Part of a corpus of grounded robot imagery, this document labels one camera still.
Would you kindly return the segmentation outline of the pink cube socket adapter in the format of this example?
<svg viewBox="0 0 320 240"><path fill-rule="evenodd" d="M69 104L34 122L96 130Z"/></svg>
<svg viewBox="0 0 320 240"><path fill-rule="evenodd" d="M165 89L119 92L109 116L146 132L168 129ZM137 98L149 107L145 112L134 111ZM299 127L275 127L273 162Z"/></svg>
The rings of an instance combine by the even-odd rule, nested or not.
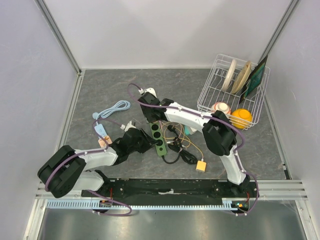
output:
<svg viewBox="0 0 320 240"><path fill-rule="evenodd" d="M100 145L101 148L105 148L107 146L106 143L108 143L108 145L112 144L112 140L110 138L109 135L104 136L103 138L99 138L98 139L98 143Z"/></svg>

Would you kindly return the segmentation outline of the teal triangular power strip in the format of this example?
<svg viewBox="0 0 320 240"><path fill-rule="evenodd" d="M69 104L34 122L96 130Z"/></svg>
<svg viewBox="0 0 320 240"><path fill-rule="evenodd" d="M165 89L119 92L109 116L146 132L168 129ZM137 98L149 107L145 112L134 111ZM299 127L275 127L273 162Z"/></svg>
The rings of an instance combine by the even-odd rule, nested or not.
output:
<svg viewBox="0 0 320 240"><path fill-rule="evenodd" d="M184 126L184 132L185 132L185 134L186 134L187 136L189 136L189 135L193 135L194 133L196 133L197 130L194 129L194 128L192 128L192 127L190 127L190 126L185 125L185 126Z"/></svg>

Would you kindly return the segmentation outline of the yellow usb charger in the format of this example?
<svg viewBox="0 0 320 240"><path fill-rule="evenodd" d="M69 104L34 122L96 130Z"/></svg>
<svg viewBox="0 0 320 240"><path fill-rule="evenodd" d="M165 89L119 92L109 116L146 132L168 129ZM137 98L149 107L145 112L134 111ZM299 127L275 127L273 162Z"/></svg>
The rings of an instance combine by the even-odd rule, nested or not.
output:
<svg viewBox="0 0 320 240"><path fill-rule="evenodd" d="M207 163L205 161L198 160L195 169L200 172L205 172L206 167L207 167Z"/></svg>

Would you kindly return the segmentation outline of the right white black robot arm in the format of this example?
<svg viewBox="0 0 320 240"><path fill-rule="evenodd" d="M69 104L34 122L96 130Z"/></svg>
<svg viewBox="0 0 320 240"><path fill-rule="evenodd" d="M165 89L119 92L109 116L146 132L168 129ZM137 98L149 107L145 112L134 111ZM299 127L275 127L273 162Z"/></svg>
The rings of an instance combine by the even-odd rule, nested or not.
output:
<svg viewBox="0 0 320 240"><path fill-rule="evenodd" d="M247 191L250 177L240 161L236 139L240 132L222 111L204 113L184 107L171 99L160 101L147 90L140 90L139 93L138 102L148 122L175 122L201 132L207 148L219 156L223 163L230 193L240 197Z"/></svg>

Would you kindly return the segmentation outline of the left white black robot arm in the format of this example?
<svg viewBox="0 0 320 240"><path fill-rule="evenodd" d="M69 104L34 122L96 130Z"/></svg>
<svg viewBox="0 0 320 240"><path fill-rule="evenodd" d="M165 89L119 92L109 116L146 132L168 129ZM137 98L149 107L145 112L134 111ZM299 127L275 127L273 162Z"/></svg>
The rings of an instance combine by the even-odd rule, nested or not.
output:
<svg viewBox="0 0 320 240"><path fill-rule="evenodd" d="M45 190L55 198L61 198L71 190L87 189L104 197L110 191L108 178L90 169L119 165L130 154L143 154L157 143L143 129L131 127L107 147L79 150L64 145L38 170L37 176L45 184Z"/></svg>

